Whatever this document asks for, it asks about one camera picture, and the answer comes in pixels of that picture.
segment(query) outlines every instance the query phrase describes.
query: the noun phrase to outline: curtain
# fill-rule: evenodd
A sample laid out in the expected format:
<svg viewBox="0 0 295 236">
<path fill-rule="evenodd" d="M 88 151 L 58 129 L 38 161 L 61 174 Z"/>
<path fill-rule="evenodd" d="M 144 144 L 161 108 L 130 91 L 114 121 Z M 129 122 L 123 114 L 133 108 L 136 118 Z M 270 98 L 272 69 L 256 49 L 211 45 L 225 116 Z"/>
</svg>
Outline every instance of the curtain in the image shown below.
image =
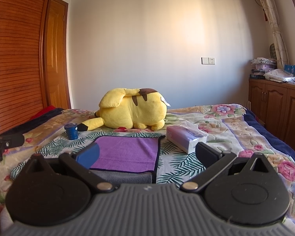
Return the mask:
<svg viewBox="0 0 295 236">
<path fill-rule="evenodd" d="M 263 9 L 268 17 L 274 40 L 275 52 L 277 55 L 277 67 L 284 69 L 285 64 L 289 64 L 286 46 L 279 27 L 279 15 L 274 0 L 260 0 Z"/>
</svg>

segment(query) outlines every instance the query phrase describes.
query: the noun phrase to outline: electrical outlet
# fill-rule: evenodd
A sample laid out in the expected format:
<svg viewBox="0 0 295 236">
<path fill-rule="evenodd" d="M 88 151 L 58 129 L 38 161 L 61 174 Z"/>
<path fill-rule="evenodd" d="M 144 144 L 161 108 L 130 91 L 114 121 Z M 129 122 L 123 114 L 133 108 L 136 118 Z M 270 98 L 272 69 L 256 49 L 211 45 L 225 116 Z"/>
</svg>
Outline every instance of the electrical outlet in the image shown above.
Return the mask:
<svg viewBox="0 0 295 236">
<path fill-rule="evenodd" d="M 201 59 L 203 65 L 208 65 L 208 57 L 202 57 Z"/>
<path fill-rule="evenodd" d="M 215 58 L 214 57 L 208 58 L 208 64 L 209 65 L 215 65 Z"/>
</svg>

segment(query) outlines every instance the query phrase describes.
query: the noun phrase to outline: blue container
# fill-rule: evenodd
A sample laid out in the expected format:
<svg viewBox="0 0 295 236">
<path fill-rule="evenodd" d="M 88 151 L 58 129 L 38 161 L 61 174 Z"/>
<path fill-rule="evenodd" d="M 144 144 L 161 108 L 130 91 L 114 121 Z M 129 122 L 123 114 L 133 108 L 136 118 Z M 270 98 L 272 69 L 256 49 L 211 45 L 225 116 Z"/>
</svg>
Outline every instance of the blue container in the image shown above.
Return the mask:
<svg viewBox="0 0 295 236">
<path fill-rule="evenodd" d="M 284 66 L 284 71 L 295 75 L 295 66 L 285 65 Z"/>
<path fill-rule="evenodd" d="M 78 125 L 76 123 L 69 123 L 65 125 L 65 130 L 70 140 L 75 140 L 79 137 Z"/>
</svg>

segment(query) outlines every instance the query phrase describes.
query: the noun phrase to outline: navy blanket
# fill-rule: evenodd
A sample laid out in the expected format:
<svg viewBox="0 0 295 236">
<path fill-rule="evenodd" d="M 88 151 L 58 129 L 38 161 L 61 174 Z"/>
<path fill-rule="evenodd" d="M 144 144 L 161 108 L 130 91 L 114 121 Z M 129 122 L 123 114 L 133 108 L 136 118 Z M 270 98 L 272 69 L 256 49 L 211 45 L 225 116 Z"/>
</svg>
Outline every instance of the navy blanket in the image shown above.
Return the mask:
<svg viewBox="0 0 295 236">
<path fill-rule="evenodd" d="M 261 135 L 263 135 L 273 148 L 276 150 L 291 156 L 295 161 L 295 151 L 290 148 L 286 143 L 273 136 L 269 131 L 262 127 L 256 120 L 252 111 L 247 110 L 247 114 L 244 115 L 245 121 L 249 126 L 254 127 Z"/>
<path fill-rule="evenodd" d="M 4 133 L 1 134 L 1 136 L 12 135 L 16 133 L 21 133 L 21 134 L 27 133 L 30 130 L 33 130 L 34 128 L 38 127 L 39 125 L 42 125 L 49 119 L 61 114 L 61 111 L 63 111 L 62 108 L 56 108 L 54 110 L 51 110 L 41 115 L 40 117 L 27 121 L 19 126 L 9 129 L 8 131 L 5 131 Z"/>
</svg>

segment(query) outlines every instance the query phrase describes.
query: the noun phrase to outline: purple towel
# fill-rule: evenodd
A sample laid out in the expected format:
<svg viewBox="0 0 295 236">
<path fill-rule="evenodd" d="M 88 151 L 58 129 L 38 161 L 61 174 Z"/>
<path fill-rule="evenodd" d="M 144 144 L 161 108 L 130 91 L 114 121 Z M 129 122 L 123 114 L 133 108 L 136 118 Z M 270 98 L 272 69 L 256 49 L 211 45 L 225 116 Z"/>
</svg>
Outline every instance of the purple towel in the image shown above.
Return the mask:
<svg viewBox="0 0 295 236">
<path fill-rule="evenodd" d="M 99 158 L 90 169 L 132 173 L 156 172 L 159 139 L 101 136 L 95 141 L 100 149 Z"/>
</svg>

